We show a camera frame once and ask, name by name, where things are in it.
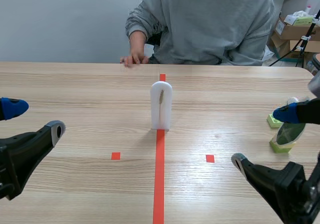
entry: wooden table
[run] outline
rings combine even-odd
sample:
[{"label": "wooden table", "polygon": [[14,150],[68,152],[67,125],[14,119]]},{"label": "wooden table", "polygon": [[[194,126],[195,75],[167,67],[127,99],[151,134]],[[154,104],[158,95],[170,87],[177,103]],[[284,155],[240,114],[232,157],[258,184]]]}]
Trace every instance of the wooden table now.
[{"label": "wooden table", "polygon": [[[275,154],[268,114],[288,97],[312,94],[312,75],[294,67],[0,63],[0,94],[28,101],[23,116],[0,122],[0,138],[37,131],[51,120],[67,131],[24,192],[0,201],[3,224],[151,224],[156,132],[150,87],[165,73],[173,86],[172,127],[165,140],[166,224],[280,224],[233,166],[304,165],[320,149],[308,125],[290,154]],[[121,160],[111,160],[121,152]],[[207,163],[206,155],[215,156]]]}]

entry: white wall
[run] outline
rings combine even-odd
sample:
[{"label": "white wall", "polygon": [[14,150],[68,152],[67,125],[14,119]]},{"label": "white wall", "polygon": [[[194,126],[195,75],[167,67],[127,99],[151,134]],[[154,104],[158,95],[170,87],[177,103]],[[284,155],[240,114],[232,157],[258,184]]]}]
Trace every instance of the white wall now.
[{"label": "white wall", "polygon": [[297,11],[304,11],[308,5],[312,6],[310,14],[316,14],[320,9],[320,0],[285,0],[282,7],[282,16],[286,17]]},{"label": "white wall", "polygon": [[141,0],[0,0],[0,61],[118,63]]}]

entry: gray hoodie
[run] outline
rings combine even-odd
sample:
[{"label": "gray hoodie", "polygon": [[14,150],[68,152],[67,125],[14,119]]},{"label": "gray hoodie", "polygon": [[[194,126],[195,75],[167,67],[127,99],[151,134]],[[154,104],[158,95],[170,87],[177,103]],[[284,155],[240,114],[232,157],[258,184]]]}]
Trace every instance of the gray hoodie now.
[{"label": "gray hoodie", "polygon": [[261,66],[273,12],[273,0],[144,0],[126,34],[162,32],[162,64]]}]

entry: sleeve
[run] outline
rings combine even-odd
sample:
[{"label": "sleeve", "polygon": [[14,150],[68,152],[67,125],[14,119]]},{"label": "sleeve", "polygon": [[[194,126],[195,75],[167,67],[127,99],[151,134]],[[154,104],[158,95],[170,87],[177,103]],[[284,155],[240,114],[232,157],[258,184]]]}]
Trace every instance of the sleeve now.
[{"label": "sleeve", "polygon": [[126,21],[126,35],[141,31],[149,39],[154,34],[162,32],[166,27],[162,0],[143,0],[142,3],[130,12]]},{"label": "sleeve", "polygon": [[251,25],[241,44],[229,52],[229,60],[222,65],[233,66],[262,66],[266,44],[273,27],[274,3],[268,0],[263,3],[259,13],[264,14]]}]

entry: green base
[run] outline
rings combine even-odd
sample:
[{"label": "green base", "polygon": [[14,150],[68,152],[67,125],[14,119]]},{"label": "green base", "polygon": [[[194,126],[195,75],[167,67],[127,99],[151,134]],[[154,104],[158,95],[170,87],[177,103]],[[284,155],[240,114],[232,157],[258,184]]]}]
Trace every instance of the green base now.
[{"label": "green base", "polygon": [[270,125],[271,128],[280,128],[283,124],[283,122],[275,119],[272,114],[268,115],[268,118],[266,119]]},{"label": "green base", "polygon": [[275,144],[272,140],[271,140],[269,143],[270,143],[270,145],[271,145],[271,147],[272,147],[272,149],[273,149],[273,151],[274,151],[275,153],[288,153],[288,152],[290,152],[290,150],[292,149],[292,148],[283,148],[283,149],[281,149],[281,148],[279,148],[279,146],[278,146],[277,144]]}]

